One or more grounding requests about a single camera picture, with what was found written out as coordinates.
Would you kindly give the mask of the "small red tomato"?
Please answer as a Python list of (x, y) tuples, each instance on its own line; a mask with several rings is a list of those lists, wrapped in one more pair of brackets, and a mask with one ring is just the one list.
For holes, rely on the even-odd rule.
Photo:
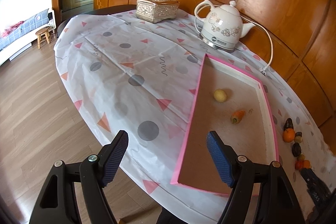
[(295, 170), (298, 170), (298, 171), (302, 170), (303, 169), (303, 160), (297, 160), (295, 162), (294, 167), (295, 167)]

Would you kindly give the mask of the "dark brown passion fruit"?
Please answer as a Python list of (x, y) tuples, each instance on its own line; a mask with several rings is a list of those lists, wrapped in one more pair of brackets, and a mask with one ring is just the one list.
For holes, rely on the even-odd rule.
[(294, 157), (299, 157), (302, 154), (301, 146), (299, 143), (294, 143), (291, 147), (291, 152)]

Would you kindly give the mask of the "small green-yellow fruit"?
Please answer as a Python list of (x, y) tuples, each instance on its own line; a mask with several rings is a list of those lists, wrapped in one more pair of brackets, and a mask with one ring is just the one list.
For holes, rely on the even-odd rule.
[(302, 142), (302, 136), (300, 136), (300, 135), (295, 136), (294, 142), (295, 143), (301, 143)]

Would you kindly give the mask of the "orange tangerine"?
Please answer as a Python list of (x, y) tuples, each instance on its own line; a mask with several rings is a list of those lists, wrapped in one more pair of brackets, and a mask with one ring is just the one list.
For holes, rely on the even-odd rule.
[(287, 128), (282, 133), (282, 139), (285, 143), (291, 143), (294, 141), (295, 131), (293, 128)]
[(311, 168), (311, 163), (310, 163), (310, 161), (309, 161), (309, 160), (304, 160), (304, 161), (302, 162), (302, 167), (303, 167), (303, 168), (306, 168), (306, 169), (310, 169), (310, 168)]

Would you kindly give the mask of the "dark eggplant piece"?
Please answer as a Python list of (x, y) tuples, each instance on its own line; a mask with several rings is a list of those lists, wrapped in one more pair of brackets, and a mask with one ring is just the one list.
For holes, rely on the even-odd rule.
[(293, 121), (292, 121), (291, 118), (288, 118), (288, 119), (285, 121), (283, 130), (285, 131), (285, 130), (287, 130), (287, 129), (289, 129), (289, 128), (294, 129)]

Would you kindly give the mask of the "small orange carrot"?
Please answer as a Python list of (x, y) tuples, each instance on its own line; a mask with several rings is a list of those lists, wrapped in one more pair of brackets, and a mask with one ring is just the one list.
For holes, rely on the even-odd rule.
[(245, 110), (237, 110), (232, 113), (230, 121), (232, 124), (239, 124), (245, 116)]

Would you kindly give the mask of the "small yellow round fruit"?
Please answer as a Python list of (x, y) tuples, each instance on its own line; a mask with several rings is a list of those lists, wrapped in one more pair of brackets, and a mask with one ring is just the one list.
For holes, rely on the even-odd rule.
[(223, 89), (217, 89), (213, 93), (213, 97), (217, 102), (226, 102), (228, 95)]

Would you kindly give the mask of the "pink-edged shallow tray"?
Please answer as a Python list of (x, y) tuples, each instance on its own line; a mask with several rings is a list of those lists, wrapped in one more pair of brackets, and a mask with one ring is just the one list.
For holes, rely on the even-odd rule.
[[(217, 89), (227, 93), (226, 102), (214, 99)], [(245, 116), (239, 124), (232, 124), (230, 117), (237, 110), (245, 110)], [(277, 133), (263, 83), (206, 54), (171, 184), (228, 197), (231, 189), (222, 182), (206, 146), (210, 131), (252, 162), (268, 165), (278, 160)]]

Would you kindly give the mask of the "patterned white tablecloth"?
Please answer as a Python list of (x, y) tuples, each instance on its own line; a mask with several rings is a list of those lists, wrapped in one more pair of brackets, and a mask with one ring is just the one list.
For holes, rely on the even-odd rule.
[(251, 73), (264, 85), (277, 133), (278, 161), (304, 215), (313, 202), (295, 170), (291, 144), (282, 128), (291, 118), (302, 132), (301, 149), (315, 174), (335, 189), (335, 156), (308, 110), (264, 60), (239, 43), (217, 51), (198, 37), (194, 17), (152, 24), (134, 11), (72, 18), (54, 47), (56, 69), (72, 102), (101, 144), (120, 130), (129, 135), (121, 169), (147, 194), (188, 223), (215, 223), (228, 197), (171, 184), (206, 54)]

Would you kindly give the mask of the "small wooden stool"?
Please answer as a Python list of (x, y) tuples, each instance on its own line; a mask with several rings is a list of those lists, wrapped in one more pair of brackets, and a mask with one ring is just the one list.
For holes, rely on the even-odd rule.
[(37, 32), (35, 32), (36, 36), (37, 36), (37, 47), (38, 49), (41, 48), (41, 43), (42, 43), (42, 37), (45, 38), (47, 44), (50, 44), (50, 28), (49, 27), (43, 27), (40, 30), (37, 30)]

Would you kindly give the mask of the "bed with plaid blanket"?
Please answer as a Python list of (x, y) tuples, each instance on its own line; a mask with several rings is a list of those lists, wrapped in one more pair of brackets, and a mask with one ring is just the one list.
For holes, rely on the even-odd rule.
[(7, 60), (12, 61), (31, 47), (32, 42), (37, 38), (35, 33), (43, 27), (49, 27), (50, 30), (55, 30), (56, 22), (54, 10), (46, 9), (41, 11), (25, 20), (10, 34), (6, 36), (1, 35), (1, 65)]

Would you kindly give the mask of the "white ceramic electric kettle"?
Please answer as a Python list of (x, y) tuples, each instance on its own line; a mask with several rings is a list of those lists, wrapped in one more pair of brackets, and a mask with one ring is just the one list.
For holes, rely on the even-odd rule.
[(195, 21), (203, 23), (201, 27), (195, 27), (197, 33), (206, 42), (229, 52), (256, 26), (254, 22), (243, 23), (234, 0), (220, 6), (204, 0), (195, 7), (194, 15)]

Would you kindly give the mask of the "woven tissue box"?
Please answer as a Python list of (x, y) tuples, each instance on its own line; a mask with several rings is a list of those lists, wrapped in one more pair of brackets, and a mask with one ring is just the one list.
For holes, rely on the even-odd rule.
[(177, 0), (137, 0), (136, 16), (150, 23), (175, 19), (179, 9)]

